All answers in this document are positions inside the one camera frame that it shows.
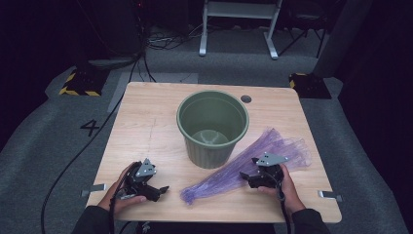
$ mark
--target chair leg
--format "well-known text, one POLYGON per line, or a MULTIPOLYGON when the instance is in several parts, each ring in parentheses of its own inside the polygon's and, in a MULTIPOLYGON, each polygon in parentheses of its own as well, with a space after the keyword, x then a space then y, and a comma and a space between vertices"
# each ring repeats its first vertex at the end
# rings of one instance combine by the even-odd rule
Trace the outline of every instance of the chair leg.
POLYGON ((291 43, 289 43, 288 46, 286 46, 281 53, 279 53, 279 56, 281 56, 286 50, 288 50, 288 48, 290 48, 296 41, 298 41, 298 39, 300 39, 302 36, 304 36, 304 34, 306 34, 306 31, 303 31, 298 37, 296 37, 291 43))
POLYGON ((319 58, 319 52, 321 51, 322 42, 324 41, 325 31, 326 31, 325 29, 322 30, 322 35, 321 35, 321 39, 319 42, 319 49, 317 50, 317 56, 316 56, 317 59, 319 58))

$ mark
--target wooden table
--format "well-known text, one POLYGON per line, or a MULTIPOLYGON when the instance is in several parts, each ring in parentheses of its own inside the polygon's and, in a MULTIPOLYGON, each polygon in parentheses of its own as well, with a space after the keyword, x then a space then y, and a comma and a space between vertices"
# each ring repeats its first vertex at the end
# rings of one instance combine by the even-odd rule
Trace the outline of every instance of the wooden table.
MULTIPOLYGON (((111 185, 131 162, 149 158, 157 173, 149 184, 169 186, 157 203, 146 202, 128 208, 122 220, 213 221, 213 222, 284 222, 280 202, 256 189, 245 186, 210 198, 198 199, 188 206, 180 191, 198 183, 215 170, 201 169, 188 158, 183 135, 177 128, 176 110, 189 95, 201 90, 220 90, 246 103, 249 128, 239 141, 230 161, 254 143, 267 128, 275 128, 283 137, 305 139, 312 165, 291 173, 298 194, 308 208, 319 211, 325 222, 339 222, 341 213, 336 200, 321 198, 318 190, 331 191, 322 161, 294 90, 242 86, 187 85, 169 83, 129 83, 108 140, 94 184, 111 185)), ((105 191, 91 194, 87 205, 96 205, 105 191)))

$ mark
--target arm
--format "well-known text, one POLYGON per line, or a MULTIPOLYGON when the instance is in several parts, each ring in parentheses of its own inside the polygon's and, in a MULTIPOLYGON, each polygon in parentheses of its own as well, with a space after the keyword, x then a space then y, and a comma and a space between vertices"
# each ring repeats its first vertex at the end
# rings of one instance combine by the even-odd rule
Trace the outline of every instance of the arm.
MULTIPOLYGON (((83 211, 82 215, 78 219, 76 226, 73 230, 73 234, 77 233, 86 233, 86 234, 94 234, 94 233, 109 233, 109 206, 110 206, 110 199, 115 194, 115 190, 118 187, 118 184, 122 180, 124 174, 128 171, 128 168, 125 168, 121 175, 119 176, 118 180, 110 186, 109 190, 107 190, 106 194, 102 198, 102 200, 97 204, 97 206, 88 206, 83 211)), ((114 214, 117 215, 120 213, 124 208, 138 204, 141 202, 146 201, 146 197, 144 196, 135 196, 126 200, 117 200, 115 205, 114 214)))
MULTIPOLYGON (((285 209, 295 224, 295 233, 330 233, 321 215, 313 209, 307 209, 298 197, 294 182, 285 165, 280 165, 283 172, 282 192, 285 195, 285 209)), ((275 196, 275 188, 258 187, 258 191, 275 196)))

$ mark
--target green trash can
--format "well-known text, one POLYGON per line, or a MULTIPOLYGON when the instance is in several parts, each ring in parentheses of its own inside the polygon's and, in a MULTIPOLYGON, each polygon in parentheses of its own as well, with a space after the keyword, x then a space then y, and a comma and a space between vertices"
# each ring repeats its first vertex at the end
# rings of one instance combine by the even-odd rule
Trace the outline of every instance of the green trash can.
POLYGON ((215 169, 224 165, 248 129, 244 105, 221 91, 205 90, 183 100, 176 113, 188 157, 198 167, 215 169))

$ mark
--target metal stand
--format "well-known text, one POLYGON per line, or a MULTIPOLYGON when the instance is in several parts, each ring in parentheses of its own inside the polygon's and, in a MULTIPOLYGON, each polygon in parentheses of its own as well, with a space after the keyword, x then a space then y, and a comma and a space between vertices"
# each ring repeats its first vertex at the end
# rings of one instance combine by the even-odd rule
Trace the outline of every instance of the metal stand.
POLYGON ((213 2, 205 0, 203 15, 203 35, 201 37, 200 56, 207 54, 207 17, 250 18, 271 20, 270 30, 264 32, 264 38, 272 59, 278 59, 272 40, 274 27, 279 17, 282 0, 276 4, 253 4, 234 2, 213 2))

